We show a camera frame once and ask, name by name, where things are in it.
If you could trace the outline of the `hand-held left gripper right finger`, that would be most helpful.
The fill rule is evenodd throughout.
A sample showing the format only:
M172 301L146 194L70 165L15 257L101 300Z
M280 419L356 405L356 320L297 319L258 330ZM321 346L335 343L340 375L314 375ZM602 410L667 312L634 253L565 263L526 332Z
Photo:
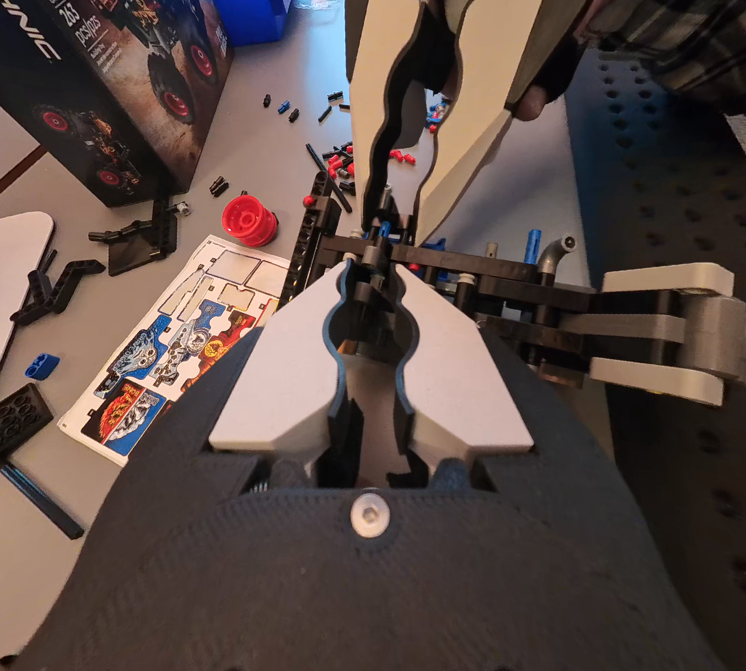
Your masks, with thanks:
M485 456L530 452L534 440L477 324L404 266L389 272L394 309L394 430L407 473L392 488L424 488L446 460L469 473Z

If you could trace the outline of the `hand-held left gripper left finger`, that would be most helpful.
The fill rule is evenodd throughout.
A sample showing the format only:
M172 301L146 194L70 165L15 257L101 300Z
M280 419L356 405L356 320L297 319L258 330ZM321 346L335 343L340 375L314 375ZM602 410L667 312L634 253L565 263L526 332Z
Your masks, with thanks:
M363 414L338 348L356 270L342 261L268 320L210 433L213 449L294 461L322 487L355 486Z

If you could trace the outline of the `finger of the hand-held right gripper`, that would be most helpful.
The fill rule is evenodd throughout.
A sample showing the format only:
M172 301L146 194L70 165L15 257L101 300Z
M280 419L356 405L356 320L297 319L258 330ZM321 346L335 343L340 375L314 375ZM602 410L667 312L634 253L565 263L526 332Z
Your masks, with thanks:
M416 201L414 244L442 225L511 125L506 107L543 0L472 0L457 34L458 90Z
M420 0L368 0L349 89L357 206L365 232L377 219L389 152L403 131L410 55L423 10Z

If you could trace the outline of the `toy brick truck chassis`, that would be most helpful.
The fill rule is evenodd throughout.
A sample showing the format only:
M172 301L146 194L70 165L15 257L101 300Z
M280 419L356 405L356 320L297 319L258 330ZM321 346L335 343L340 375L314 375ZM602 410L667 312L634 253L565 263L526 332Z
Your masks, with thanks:
M720 406L726 384L744 385L744 302L722 266L695 262L608 272L600 292L556 282L572 235L537 263L413 245L385 186L371 232L337 236L340 206L317 173L281 291L279 308L346 259L361 266L352 293L353 340L392 349L389 269L404 266L554 383L588 377Z

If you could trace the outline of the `grey desk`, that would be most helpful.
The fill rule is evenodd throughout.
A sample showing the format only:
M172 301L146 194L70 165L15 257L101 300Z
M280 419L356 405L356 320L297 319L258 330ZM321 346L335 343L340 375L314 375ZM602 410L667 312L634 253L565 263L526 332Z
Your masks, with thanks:
M315 165L305 146L319 154L352 139L350 115L335 110L319 125L328 93L345 89L343 2L328 9L293 8L284 39L238 49L192 187L185 197L192 214L178 228L178 249L163 262L118 277L81 281L70 307L57 317L17 330L2 367L2 398L23 386L24 369L39 353L61 363L40 390L55 415L67 412L105 361L127 338L154 300L208 235L226 238L221 203L247 190L271 208L280 233L268 252L289 259ZM300 108L294 124L277 114L290 100ZM230 183L212 198L217 177ZM87 239L92 230L114 229L151 215L149 204L107 210L61 163L44 154L2 193L2 217L41 211L55 223L51 248L58 251L52 279L74 259L106 261L106 249ZM498 243L498 256L520 260L527 233L542 231L542 248L565 233L576 251L559 265L558 280L589 285L589 269L577 205L564 100L534 122L514 122L495 160L485 166L438 232L447 246L482 256ZM89 527L119 467L62 433L55 423L21 447L14 463L42 486L80 524ZM84 539L70 541L2 476L2 656L18 652L58 597Z

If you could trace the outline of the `pile of small brick pieces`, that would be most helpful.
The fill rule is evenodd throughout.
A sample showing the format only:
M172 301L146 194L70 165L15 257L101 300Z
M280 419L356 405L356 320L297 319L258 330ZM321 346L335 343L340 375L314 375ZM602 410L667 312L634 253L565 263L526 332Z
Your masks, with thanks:
M435 97L435 102L427 108L424 129L432 137L438 131L443 122L445 113L451 105L451 99L439 95ZM318 123L322 124L335 110L339 109L344 113L350 113L350 104L345 101L345 95L342 90L333 92L328 95L328 106L322 115L318 117ZM410 148L393 148L389 152L389 159L399 165L415 167L417 159ZM339 180L340 187L351 194L356 191L355 184L355 164L354 164L354 145L347 142L341 145L335 145L328 152L322 155L311 154L313 161L320 167L321 171L330 175L332 180Z

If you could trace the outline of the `colourful sticker sheet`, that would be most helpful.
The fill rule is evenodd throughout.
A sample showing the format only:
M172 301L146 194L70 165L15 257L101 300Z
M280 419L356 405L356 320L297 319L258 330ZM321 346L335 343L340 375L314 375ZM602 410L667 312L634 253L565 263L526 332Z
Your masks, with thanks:
M289 260L209 236L58 422L120 468L149 427L278 308Z

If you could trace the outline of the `long black axle rod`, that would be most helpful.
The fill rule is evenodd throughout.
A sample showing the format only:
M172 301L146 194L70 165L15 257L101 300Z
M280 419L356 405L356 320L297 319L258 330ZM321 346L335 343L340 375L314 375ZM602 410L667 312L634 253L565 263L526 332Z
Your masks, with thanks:
M328 167L325 165L325 162L322 160L322 158L317 154L315 149L310 143L306 143L305 147L309 154L311 155L313 161L318 165L319 171L325 176L326 181L328 182L329 186L331 187L331 190L335 194L335 196L340 201L342 207L347 213L352 213L353 208L349 202L349 200L345 197L343 192L341 191L340 187L336 184L335 179L331 176L331 174L328 171Z

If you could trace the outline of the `red toy wheel rim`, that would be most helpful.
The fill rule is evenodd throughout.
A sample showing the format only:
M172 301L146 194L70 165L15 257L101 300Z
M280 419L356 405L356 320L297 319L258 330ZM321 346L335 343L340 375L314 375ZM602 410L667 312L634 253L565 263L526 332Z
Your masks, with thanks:
M248 194L240 194L226 205L221 225L229 236L250 248L268 245L278 232L275 214Z

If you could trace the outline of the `black brick panel assembly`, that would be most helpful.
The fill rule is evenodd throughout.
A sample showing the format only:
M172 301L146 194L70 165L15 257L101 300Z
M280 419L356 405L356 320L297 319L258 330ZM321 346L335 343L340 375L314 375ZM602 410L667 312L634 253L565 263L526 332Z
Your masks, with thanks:
M122 275L173 254L178 247L178 217L190 213L185 201L171 204L169 198L156 199L150 220L135 220L116 230L92 231L88 239L107 245L108 275Z

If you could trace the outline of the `black perforated mat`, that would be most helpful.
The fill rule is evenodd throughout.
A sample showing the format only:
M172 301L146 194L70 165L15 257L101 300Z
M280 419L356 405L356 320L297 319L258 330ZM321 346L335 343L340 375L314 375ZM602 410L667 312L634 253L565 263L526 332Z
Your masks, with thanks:
M744 152L725 117L596 50L565 103L592 285L715 262L744 300ZM744 669L744 387L719 409L616 386L607 401L616 461L677 591L725 665Z

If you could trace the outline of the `black angled brick beam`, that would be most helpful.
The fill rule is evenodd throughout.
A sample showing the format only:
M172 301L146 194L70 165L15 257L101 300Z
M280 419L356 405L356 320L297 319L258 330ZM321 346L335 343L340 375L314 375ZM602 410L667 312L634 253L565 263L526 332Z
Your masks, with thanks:
M66 310L82 278L99 275L106 266L95 259L77 260L67 263L55 285L51 285L47 274L40 269L28 273L31 303L14 312L9 320L18 326L28 326L49 314L60 314Z

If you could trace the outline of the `black perforated brick plate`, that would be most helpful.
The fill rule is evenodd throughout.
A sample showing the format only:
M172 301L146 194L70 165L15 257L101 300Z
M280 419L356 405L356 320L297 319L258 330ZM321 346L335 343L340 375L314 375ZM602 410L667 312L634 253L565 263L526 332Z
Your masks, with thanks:
M53 419L52 411L34 382L2 399L1 460L5 461Z

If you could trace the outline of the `toy truck set box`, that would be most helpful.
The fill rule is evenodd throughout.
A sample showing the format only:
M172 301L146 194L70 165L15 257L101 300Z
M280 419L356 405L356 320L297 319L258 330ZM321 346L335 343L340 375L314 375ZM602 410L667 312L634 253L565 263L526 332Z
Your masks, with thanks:
M233 51L213 0L1 0L2 108L106 207L189 191Z

